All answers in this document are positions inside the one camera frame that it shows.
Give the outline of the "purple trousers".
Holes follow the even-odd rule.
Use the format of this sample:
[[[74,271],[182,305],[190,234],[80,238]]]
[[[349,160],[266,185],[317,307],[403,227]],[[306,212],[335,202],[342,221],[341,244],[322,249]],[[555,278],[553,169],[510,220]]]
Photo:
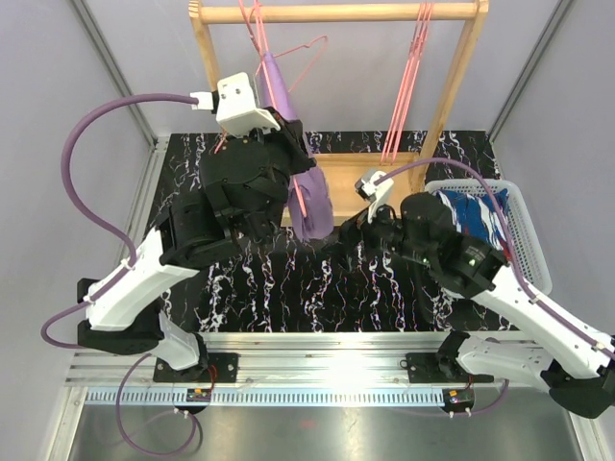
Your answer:
[[[262,73],[259,81],[260,106],[268,108],[265,103],[268,103],[269,97],[263,93],[264,79]],[[301,120],[291,102],[288,88],[287,92],[293,110],[291,116],[296,116],[296,119],[290,121],[283,117],[282,119],[285,122],[300,123]],[[286,207],[290,215],[291,226],[298,239],[302,241],[323,239],[329,236],[334,228],[329,186],[323,169],[317,165],[314,154],[306,144],[304,129],[299,127],[297,132],[298,142],[310,161],[310,167],[306,168],[303,165],[301,172],[295,172],[291,175]]]

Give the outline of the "blue patterned trousers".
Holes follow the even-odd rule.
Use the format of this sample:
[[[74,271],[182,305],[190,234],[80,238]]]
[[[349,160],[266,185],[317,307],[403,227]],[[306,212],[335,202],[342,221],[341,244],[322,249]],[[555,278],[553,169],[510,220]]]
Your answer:
[[[436,190],[433,195],[452,213],[456,229],[489,243],[510,259],[510,251],[497,211],[487,195]]]

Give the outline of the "pink hanger holding purple trousers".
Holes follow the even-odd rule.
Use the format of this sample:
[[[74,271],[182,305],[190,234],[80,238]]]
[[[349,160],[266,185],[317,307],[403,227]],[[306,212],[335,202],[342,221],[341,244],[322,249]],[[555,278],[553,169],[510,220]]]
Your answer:
[[[283,81],[282,73],[276,63],[275,56],[269,48],[267,34],[262,19],[261,3],[253,2],[253,7],[249,18],[252,18],[256,27],[256,48],[259,54],[259,71],[264,79],[263,93],[269,97],[265,106],[273,107],[285,120],[295,120],[296,116],[291,116],[293,112],[286,85]]]

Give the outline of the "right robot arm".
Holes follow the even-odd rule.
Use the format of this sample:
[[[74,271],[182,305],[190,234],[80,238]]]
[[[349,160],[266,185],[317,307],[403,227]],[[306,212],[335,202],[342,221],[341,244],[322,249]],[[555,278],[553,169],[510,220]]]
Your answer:
[[[357,245],[388,252],[426,267],[452,296],[471,300],[505,317],[538,350],[507,346],[453,331],[435,354],[437,372],[448,380],[493,376],[546,392],[564,409],[595,419],[614,404],[614,339],[584,325],[547,297],[528,294],[500,250],[461,233],[451,210],[429,193],[403,199],[399,212],[369,206],[339,228],[333,255],[344,268]]]

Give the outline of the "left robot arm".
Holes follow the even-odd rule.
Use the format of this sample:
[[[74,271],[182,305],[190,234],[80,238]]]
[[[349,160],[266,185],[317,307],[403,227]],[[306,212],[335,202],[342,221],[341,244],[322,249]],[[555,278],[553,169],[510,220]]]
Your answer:
[[[228,139],[199,167],[201,186],[174,201],[135,251],[119,278],[82,284],[89,303],[77,326],[80,347],[116,355],[150,353],[187,381],[210,369],[202,336],[174,324],[160,295],[210,265],[240,255],[247,243],[269,244],[282,225],[289,185],[315,161],[300,120],[266,109],[276,127]]]

